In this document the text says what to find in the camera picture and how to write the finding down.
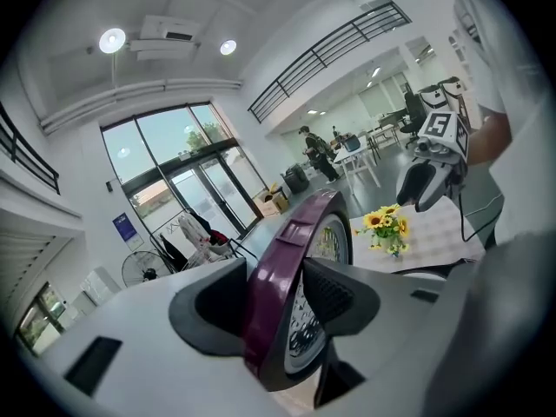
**person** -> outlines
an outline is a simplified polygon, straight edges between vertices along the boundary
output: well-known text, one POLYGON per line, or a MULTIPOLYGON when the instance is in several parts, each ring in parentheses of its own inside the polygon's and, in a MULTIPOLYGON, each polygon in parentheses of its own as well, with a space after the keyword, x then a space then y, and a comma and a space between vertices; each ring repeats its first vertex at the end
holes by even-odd
POLYGON ((555 229, 556 99, 545 71, 500 0, 455 0, 454 14, 484 118, 469 137, 467 164, 494 161, 504 195, 486 247, 555 229))
POLYGON ((311 163, 328 178, 327 184, 340 179, 340 176, 328 161, 326 142, 316 134, 311 133, 307 125, 300 128, 299 134, 305 136, 305 143, 307 144, 307 149, 303 151, 303 154, 307 155, 311 163))

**railing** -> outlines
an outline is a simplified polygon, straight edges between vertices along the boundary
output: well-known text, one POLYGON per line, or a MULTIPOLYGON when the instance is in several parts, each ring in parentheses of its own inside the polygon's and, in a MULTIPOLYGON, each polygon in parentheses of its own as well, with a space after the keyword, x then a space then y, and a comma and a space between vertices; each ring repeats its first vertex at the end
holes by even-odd
POLYGON ((0 103, 0 118, 0 146, 5 149, 6 154, 13 162, 23 165, 60 195, 59 174, 25 140, 6 113, 2 103, 0 103))
POLYGON ((385 3, 350 20, 301 54, 257 97, 248 111, 262 122, 328 65, 380 34, 407 23, 411 20, 394 2, 385 3))

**flower bouquet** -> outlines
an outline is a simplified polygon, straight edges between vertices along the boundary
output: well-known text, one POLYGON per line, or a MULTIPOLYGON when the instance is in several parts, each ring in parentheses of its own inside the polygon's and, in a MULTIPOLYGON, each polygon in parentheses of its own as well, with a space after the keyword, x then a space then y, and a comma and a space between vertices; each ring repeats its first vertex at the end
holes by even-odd
POLYGON ((403 241, 403 238, 409 236, 409 226, 407 218, 396 214, 399 208, 398 204, 394 204, 365 215, 363 217, 365 227, 361 230, 354 229, 354 235, 367 233, 370 230, 373 232, 371 247, 369 247, 372 250, 383 248, 395 257, 400 256, 400 252, 407 252, 409 245, 403 241))

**electric fan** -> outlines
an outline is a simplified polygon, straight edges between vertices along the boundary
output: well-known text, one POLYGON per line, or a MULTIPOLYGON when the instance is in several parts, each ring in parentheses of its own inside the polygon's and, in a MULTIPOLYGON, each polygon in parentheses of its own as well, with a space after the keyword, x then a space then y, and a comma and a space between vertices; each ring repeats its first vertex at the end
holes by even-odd
POLYGON ((134 252, 122 265, 123 283, 128 288, 166 275, 170 275, 170 271, 164 260, 152 252, 134 252))

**poster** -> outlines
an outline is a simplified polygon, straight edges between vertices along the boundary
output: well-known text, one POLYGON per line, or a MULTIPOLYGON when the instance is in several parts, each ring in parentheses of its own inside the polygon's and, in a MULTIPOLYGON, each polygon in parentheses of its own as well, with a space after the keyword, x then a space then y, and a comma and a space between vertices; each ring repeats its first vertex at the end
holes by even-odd
POLYGON ((135 251, 140 248, 144 241, 142 237, 137 233, 135 227, 129 220, 128 216, 125 213, 119 215, 116 219, 112 220, 114 225, 116 226, 116 230, 128 245, 129 250, 135 251))

